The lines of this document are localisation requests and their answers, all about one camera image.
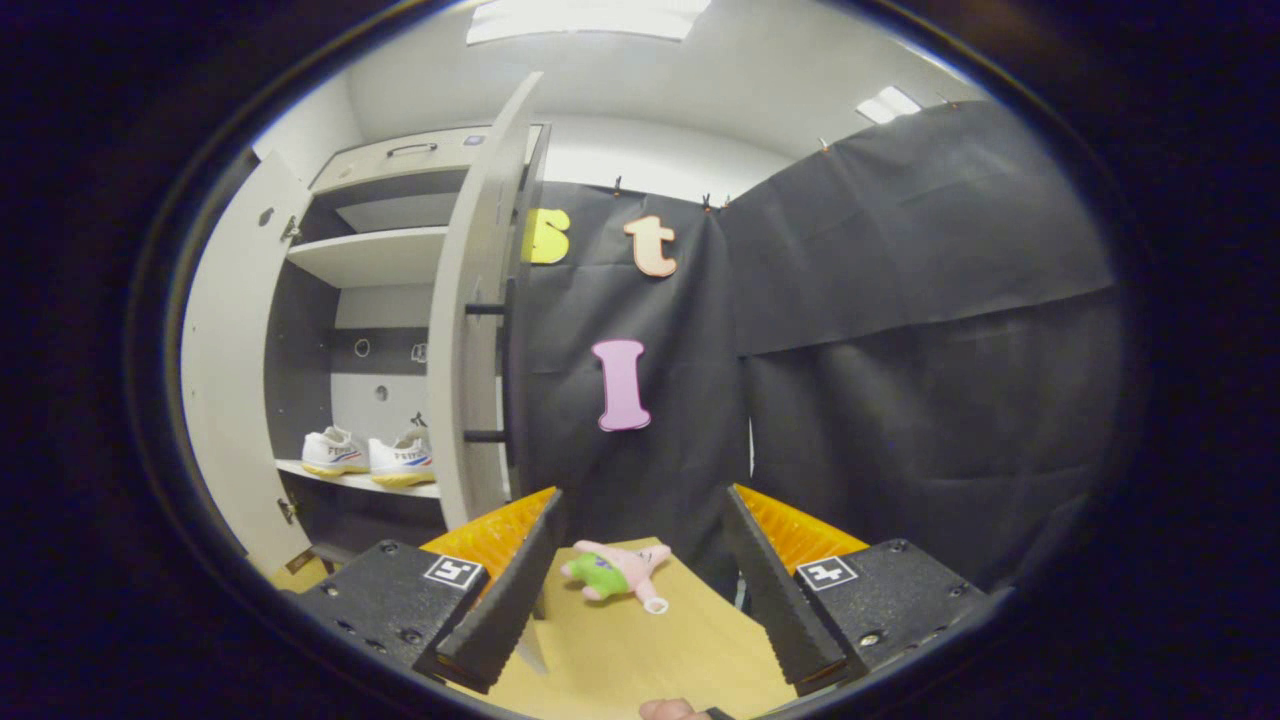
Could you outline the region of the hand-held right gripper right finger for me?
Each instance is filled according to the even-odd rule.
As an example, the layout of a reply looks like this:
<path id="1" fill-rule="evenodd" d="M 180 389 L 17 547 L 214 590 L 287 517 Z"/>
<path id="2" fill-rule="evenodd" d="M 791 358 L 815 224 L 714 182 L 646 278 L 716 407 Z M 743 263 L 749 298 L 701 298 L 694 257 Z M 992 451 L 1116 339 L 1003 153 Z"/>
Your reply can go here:
<path id="1" fill-rule="evenodd" d="M 724 492 L 722 525 L 751 615 L 800 696 L 899 665 L 991 606 L 913 542 L 868 544 L 741 484 Z"/>

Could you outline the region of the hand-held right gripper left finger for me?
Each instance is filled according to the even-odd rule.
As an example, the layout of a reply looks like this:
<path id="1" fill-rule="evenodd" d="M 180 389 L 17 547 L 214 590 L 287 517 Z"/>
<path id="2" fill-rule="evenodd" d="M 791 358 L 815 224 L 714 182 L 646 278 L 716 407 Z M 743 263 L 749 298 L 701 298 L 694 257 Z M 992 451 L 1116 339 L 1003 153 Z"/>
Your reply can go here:
<path id="1" fill-rule="evenodd" d="M 424 546 L 380 541 L 298 605 L 383 664 L 485 694 L 534 615 L 564 510 L 549 487 Z"/>

